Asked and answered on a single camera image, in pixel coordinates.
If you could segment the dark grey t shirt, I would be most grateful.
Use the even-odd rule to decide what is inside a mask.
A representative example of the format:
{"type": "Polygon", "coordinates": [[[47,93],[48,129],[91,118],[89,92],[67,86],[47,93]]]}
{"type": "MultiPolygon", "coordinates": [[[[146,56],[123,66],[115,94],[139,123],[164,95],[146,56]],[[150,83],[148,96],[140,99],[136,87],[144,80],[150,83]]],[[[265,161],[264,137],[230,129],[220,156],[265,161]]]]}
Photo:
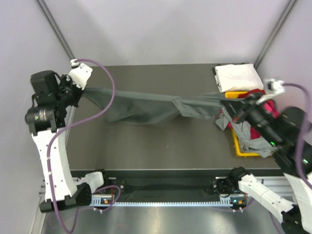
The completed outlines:
{"type": "Polygon", "coordinates": [[[177,97],[116,91],[112,105],[104,116],[108,122],[132,125],[158,124],[176,116],[209,120],[220,112],[221,93],[207,93],[196,97],[177,97]]]}

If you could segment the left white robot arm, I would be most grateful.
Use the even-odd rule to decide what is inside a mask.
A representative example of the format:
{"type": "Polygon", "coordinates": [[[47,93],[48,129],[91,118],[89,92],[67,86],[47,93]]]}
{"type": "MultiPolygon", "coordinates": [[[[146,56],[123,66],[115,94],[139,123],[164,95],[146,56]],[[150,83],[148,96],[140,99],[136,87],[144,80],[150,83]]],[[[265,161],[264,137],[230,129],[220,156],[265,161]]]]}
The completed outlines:
{"type": "Polygon", "coordinates": [[[59,76],[52,70],[31,75],[34,89],[32,106],[25,115],[26,124],[38,149],[43,169],[45,199],[39,209],[43,213],[88,206],[92,193],[109,191],[111,182],[103,171],[86,175],[79,184],[72,178],[67,152],[65,118],[67,107],[77,107],[92,70],[71,70],[59,76]]]}

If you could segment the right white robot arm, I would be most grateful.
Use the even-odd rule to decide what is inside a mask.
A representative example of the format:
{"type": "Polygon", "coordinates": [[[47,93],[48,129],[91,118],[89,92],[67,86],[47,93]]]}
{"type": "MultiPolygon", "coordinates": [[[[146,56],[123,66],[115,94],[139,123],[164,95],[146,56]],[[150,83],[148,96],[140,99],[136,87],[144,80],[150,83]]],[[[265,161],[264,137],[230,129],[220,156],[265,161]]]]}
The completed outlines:
{"type": "Polygon", "coordinates": [[[226,178],[226,192],[247,193],[266,208],[287,234],[312,232],[312,146],[303,139],[312,125],[307,114],[294,106],[273,117],[258,100],[262,94],[246,98],[224,99],[223,113],[234,123],[243,121],[254,127],[273,147],[271,154],[281,173],[289,182],[296,202],[280,197],[264,184],[256,181],[251,171],[236,167],[226,178]]]}

